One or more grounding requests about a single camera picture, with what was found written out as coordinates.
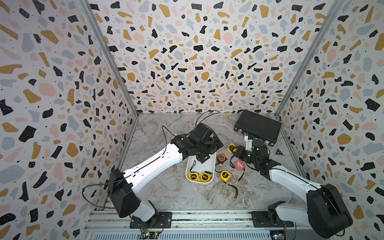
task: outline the black case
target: black case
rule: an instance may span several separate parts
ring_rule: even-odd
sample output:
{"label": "black case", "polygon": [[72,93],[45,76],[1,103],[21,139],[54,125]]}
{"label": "black case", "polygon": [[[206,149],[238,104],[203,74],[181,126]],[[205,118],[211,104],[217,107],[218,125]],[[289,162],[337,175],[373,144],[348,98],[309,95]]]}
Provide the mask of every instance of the black case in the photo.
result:
{"label": "black case", "polygon": [[277,142],[280,128],[281,122],[244,110],[233,129],[244,135],[253,135],[266,145],[273,146]]}

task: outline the black cable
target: black cable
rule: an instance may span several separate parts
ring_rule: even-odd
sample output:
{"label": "black cable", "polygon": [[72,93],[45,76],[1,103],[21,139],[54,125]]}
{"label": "black cable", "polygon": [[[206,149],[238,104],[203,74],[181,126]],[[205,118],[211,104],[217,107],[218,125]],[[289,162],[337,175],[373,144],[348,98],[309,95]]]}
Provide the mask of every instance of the black cable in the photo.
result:
{"label": "black cable", "polygon": [[111,184],[111,183],[120,182],[120,181],[122,181],[122,180],[124,180],[124,179],[126,179],[127,177],[130,177],[130,176],[131,176],[131,175],[128,175],[128,176],[126,176],[125,178],[116,180],[116,181],[114,181],[114,182],[107,182],[107,183],[102,183],[102,184],[90,184],[90,185],[87,185],[87,186],[83,187],[83,190],[81,191],[81,194],[83,195],[84,199],[85,199],[89,204],[91,204],[91,205],[93,205],[93,206],[95,206],[95,207],[101,207],[101,208],[104,208],[104,209],[114,209],[114,207],[103,207],[103,206],[99,206],[99,205],[96,205],[96,204],[91,203],[91,202],[84,196],[84,191],[85,191],[85,189],[86,189],[87,187],[100,186],[100,185],[108,185],[108,184]]}

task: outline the yellow tape measure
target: yellow tape measure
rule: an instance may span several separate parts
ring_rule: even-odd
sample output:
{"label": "yellow tape measure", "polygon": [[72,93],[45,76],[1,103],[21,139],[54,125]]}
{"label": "yellow tape measure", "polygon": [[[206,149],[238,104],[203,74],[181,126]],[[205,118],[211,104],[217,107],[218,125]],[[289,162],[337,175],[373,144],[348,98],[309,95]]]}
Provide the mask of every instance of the yellow tape measure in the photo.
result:
{"label": "yellow tape measure", "polygon": [[199,174],[197,172],[190,172],[188,174],[188,178],[192,181],[198,181],[199,180]]}
{"label": "yellow tape measure", "polygon": [[211,180],[211,175],[209,175],[208,173],[206,172],[202,172],[201,175],[200,175],[200,181],[202,182],[209,182]]}
{"label": "yellow tape measure", "polygon": [[232,176],[232,174],[230,174],[230,173],[227,172],[227,171],[222,171],[222,172],[220,173],[220,177],[221,177],[221,179],[222,179],[224,182],[227,182],[228,179],[229,179],[231,176]]}

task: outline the white tray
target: white tray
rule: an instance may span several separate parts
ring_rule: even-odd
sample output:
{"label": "white tray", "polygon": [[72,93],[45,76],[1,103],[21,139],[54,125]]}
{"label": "white tray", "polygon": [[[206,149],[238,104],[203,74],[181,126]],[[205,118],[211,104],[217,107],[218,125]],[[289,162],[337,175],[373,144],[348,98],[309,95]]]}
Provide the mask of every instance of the white tray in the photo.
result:
{"label": "white tray", "polygon": [[[191,183],[196,183],[196,184],[202,184],[206,185],[209,184],[213,181],[215,177],[215,163],[216,163],[216,153],[210,154],[210,158],[206,160],[203,164],[196,160],[196,156],[189,156],[188,157],[188,164],[187,168],[185,169],[185,177],[190,181]],[[193,167],[192,172],[198,172],[199,173],[199,180],[198,181],[192,181],[188,178],[188,174],[190,173],[190,168],[192,167],[193,161],[196,161],[196,165]],[[201,182],[200,181],[200,176],[202,172],[211,172],[212,173],[212,178],[209,180],[209,182]]]}

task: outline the mounting plate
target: mounting plate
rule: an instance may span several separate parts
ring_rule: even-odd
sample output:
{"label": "mounting plate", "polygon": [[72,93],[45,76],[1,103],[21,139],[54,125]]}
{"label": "mounting plate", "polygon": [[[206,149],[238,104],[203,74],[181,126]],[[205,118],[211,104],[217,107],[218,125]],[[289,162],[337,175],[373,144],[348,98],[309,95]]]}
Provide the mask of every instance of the mounting plate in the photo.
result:
{"label": "mounting plate", "polygon": [[[284,227],[283,224],[278,224],[276,226],[271,225],[268,223],[268,211],[255,211],[251,212],[252,215],[252,221],[253,221],[253,227]],[[293,227],[294,223],[290,221],[285,222],[287,227]]]}
{"label": "mounting plate", "polygon": [[157,222],[154,226],[147,226],[147,224],[138,217],[132,216],[131,224],[129,225],[129,228],[137,228],[140,229],[143,227],[146,228],[170,228],[171,222],[172,222],[172,212],[159,212],[159,217],[157,218]]}

